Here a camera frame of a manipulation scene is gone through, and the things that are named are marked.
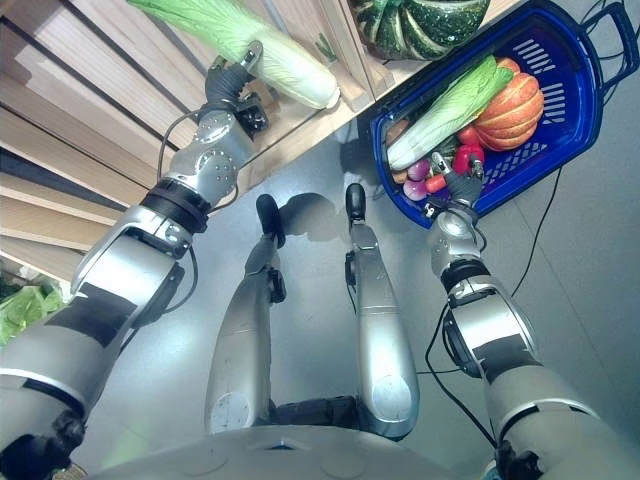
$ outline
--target green pumpkin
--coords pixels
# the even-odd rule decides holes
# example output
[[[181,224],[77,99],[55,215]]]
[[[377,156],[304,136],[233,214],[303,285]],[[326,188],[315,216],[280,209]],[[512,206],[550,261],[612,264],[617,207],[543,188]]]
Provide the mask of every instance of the green pumpkin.
[[[489,0],[351,0],[358,29],[382,58],[435,60],[478,29]]]

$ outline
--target red onion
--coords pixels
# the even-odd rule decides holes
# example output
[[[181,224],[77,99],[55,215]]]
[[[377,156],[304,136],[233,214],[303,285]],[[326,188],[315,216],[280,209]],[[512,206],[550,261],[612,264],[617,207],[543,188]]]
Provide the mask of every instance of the red onion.
[[[402,191],[409,198],[409,200],[418,201],[427,196],[427,187],[424,181],[414,182],[407,180],[402,185]]]
[[[429,161],[426,158],[418,160],[409,167],[407,173],[409,174],[409,178],[414,182],[424,180],[427,173],[429,173]]]

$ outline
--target orange pumpkin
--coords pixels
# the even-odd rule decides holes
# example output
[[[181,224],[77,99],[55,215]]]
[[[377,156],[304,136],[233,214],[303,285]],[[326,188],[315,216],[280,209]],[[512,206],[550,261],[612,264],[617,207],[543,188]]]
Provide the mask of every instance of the orange pumpkin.
[[[473,126],[484,147],[495,151],[510,150],[531,138],[543,108],[544,95],[538,80],[527,73],[516,73]]]

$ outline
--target lettuce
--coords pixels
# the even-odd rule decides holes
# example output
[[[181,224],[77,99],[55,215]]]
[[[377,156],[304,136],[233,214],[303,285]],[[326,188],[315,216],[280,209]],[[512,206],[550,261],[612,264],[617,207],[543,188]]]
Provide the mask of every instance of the lettuce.
[[[513,78],[513,71],[498,67],[489,55],[440,95],[387,151],[392,170],[402,170],[433,150],[449,135],[474,121]]]
[[[262,42],[262,58],[251,73],[285,95],[313,108],[329,108],[340,96],[329,70],[288,35],[234,0],[128,0],[181,30],[213,45],[239,62],[253,40]]]

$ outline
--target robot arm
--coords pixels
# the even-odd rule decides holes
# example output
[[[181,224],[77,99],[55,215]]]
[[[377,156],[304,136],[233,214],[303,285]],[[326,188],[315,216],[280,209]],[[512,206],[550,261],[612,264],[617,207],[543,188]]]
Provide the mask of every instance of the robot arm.
[[[256,99],[238,99],[261,48],[253,42],[244,61],[209,71],[191,144],[85,256],[71,303],[0,352],[5,477],[45,478],[68,464],[126,332],[157,320],[173,298],[184,274],[177,260],[252,158],[250,135],[266,128]]]
[[[524,313],[482,261],[472,210],[480,175],[447,175],[453,201],[431,205],[433,273],[448,297],[444,329],[454,360],[481,378],[504,480],[640,478],[626,445],[538,359]]]

